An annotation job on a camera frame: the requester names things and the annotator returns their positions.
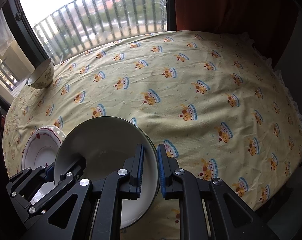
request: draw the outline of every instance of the yellow tablecloth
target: yellow tablecloth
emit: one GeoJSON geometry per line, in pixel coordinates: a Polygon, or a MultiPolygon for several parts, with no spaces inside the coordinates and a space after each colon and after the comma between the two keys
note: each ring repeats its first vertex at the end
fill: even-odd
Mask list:
{"type": "MultiPolygon", "coordinates": [[[[67,135],[102,115],[130,120],[155,145],[164,143],[180,167],[199,178],[222,178],[253,209],[277,192],[302,158],[296,111],[254,50],[234,35],[183,31],[89,50],[55,66],[49,88],[25,86],[6,117],[8,174],[20,171],[24,146],[37,128],[54,124],[67,135]]],[[[178,239],[178,209],[178,201],[159,194],[121,237],[178,239]]]]}

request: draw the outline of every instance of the window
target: window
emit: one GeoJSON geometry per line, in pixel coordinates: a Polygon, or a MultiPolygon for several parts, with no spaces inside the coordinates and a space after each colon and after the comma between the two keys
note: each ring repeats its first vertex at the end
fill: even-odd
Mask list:
{"type": "Polygon", "coordinates": [[[20,0],[56,64],[115,40],[166,31],[166,0],[20,0]]]}

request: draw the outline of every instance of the metal railing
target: metal railing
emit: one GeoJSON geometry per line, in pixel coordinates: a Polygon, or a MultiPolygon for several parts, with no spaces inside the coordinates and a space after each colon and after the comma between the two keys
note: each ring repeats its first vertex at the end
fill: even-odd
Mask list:
{"type": "Polygon", "coordinates": [[[115,40],[166,30],[166,0],[73,0],[32,28],[55,64],[115,40]]]}

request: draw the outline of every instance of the metal screw cap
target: metal screw cap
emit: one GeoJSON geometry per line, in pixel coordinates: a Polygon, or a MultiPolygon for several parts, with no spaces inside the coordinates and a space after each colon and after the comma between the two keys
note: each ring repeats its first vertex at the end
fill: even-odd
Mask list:
{"type": "Polygon", "coordinates": [[[215,185],[221,185],[221,184],[222,184],[222,180],[221,180],[220,178],[214,178],[214,179],[213,179],[213,183],[214,183],[215,185]]]}
{"type": "Polygon", "coordinates": [[[81,186],[86,186],[86,185],[88,185],[89,183],[90,183],[90,181],[89,181],[88,179],[81,179],[80,182],[79,182],[79,184],[80,184],[81,186]]]}
{"type": "Polygon", "coordinates": [[[181,168],[175,169],[174,173],[177,175],[182,175],[182,174],[184,174],[184,169],[181,169],[181,168]]]}
{"type": "Polygon", "coordinates": [[[128,171],[126,169],[119,169],[118,170],[118,174],[121,175],[121,176],[123,176],[123,175],[125,175],[127,173],[128,173],[128,171]]]}

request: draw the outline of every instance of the white plate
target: white plate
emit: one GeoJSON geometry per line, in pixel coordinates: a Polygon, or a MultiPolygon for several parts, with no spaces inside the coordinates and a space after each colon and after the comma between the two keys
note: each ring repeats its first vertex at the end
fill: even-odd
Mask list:
{"type": "Polygon", "coordinates": [[[142,130],[118,117],[101,116],[75,127],[62,143],[55,160],[54,182],[76,160],[86,159],[82,178],[92,181],[105,178],[123,167],[124,160],[133,157],[137,144],[145,149],[142,188],[138,200],[123,200],[121,228],[138,221],[149,209],[158,192],[158,162],[156,149],[142,130]]]}
{"type": "MultiPolygon", "coordinates": [[[[54,125],[43,126],[36,130],[24,148],[21,169],[31,167],[34,170],[43,165],[49,166],[55,161],[60,145],[65,137],[62,130],[54,125]]],[[[54,183],[48,182],[43,184],[39,192],[44,196],[53,188],[54,183]]]]}

